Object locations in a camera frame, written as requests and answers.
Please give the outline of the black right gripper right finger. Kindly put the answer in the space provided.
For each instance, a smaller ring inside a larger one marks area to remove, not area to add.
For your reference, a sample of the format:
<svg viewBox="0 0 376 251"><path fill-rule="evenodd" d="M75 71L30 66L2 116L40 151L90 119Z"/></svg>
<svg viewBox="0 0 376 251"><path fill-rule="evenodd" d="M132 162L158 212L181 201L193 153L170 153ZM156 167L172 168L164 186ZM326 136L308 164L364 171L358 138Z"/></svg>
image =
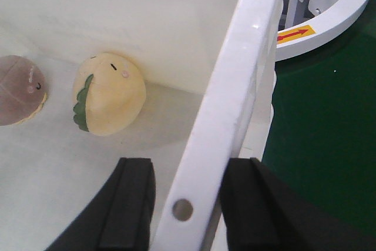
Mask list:
<svg viewBox="0 0 376 251"><path fill-rule="evenodd" d="M256 158L231 158L220 187L229 250L375 250L375 238L321 211Z"/></svg>

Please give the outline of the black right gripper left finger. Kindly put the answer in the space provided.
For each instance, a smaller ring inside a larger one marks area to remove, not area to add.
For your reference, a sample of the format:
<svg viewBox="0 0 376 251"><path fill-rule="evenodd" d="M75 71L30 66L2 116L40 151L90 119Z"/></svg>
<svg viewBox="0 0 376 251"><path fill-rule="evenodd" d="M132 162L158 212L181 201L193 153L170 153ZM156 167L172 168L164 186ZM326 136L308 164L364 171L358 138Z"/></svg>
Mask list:
<svg viewBox="0 0 376 251"><path fill-rule="evenodd" d="M155 172L146 158L121 158L109 179L48 250L148 250Z"/></svg>

